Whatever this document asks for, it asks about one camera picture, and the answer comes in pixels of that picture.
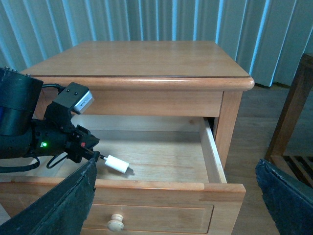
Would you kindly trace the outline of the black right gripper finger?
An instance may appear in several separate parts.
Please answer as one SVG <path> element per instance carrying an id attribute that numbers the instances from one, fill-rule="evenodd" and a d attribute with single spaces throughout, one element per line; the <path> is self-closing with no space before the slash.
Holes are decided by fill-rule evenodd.
<path id="1" fill-rule="evenodd" d="M 313 189 L 265 159 L 255 168 L 266 208 L 281 235 L 313 233 Z"/>

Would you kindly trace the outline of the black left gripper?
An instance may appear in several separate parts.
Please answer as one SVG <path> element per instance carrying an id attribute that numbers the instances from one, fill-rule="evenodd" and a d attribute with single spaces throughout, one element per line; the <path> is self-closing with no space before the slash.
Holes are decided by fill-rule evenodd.
<path id="1" fill-rule="evenodd" d="M 99 138 L 71 122 L 71 108 L 56 102 L 48 105 L 43 120 L 31 121 L 30 156 L 58 156 L 64 152 L 75 163 L 89 160 L 0 227 L 2 235 L 78 235 L 90 212 L 99 154 L 93 148 Z"/>

